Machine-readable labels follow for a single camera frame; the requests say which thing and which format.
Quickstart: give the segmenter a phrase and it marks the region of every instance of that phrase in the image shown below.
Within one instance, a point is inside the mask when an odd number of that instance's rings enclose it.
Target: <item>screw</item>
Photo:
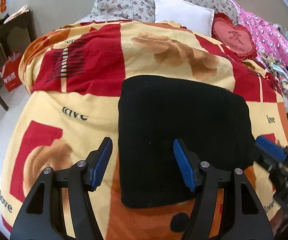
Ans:
[[[243,171],[240,168],[236,168],[235,173],[241,175]]]
[[[208,168],[210,166],[210,164],[208,162],[201,162],[201,166],[203,168]]]
[[[77,163],[77,166],[79,166],[79,167],[84,167],[85,165],[86,165],[86,161],[79,161]]]
[[[51,171],[52,171],[52,168],[51,168],[51,167],[46,167],[46,168],[43,170],[44,174],[49,174]]]

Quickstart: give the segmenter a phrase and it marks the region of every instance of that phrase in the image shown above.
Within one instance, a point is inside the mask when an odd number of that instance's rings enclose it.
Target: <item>blanket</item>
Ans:
[[[169,24],[135,21],[68,25],[35,40],[26,49],[20,78],[31,95],[5,156],[1,213],[9,231],[40,172],[70,167],[86,158],[105,136],[113,153],[102,185],[90,199],[104,239],[179,240],[176,226],[190,215],[194,200],[155,208],[127,208],[121,201],[118,102],[122,82],[137,75],[159,75],[225,88],[247,102],[256,138],[265,134],[288,145],[288,121],[281,95],[252,61],[247,67],[210,37]],[[245,170],[269,219],[279,205],[268,173],[259,165]],[[218,233],[223,191],[218,191],[210,236]],[[67,233],[74,236],[68,193],[63,190]]]

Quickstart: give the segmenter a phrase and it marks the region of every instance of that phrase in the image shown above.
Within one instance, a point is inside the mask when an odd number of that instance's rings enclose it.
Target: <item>pink polka dot fabric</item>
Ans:
[[[275,57],[288,68],[288,41],[283,35],[266,20],[253,13],[244,11],[234,0],[230,1],[238,12],[238,24],[243,25],[249,30],[252,40],[257,47],[257,52],[260,49],[264,50],[266,55]],[[259,53],[256,60],[265,66]]]

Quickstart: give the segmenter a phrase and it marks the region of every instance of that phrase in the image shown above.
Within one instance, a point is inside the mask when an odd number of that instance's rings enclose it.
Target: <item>heart-shaped pillow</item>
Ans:
[[[229,46],[241,60],[254,59],[257,51],[252,37],[243,25],[234,26],[229,17],[218,13],[212,25],[212,37]]]

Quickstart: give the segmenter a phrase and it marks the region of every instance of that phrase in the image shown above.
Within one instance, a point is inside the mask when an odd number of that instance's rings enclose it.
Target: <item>bag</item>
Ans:
[[[3,80],[8,92],[22,84],[19,75],[18,67],[21,62],[22,56],[19,52],[14,52],[12,56],[8,57],[4,66],[0,68],[0,78]]]

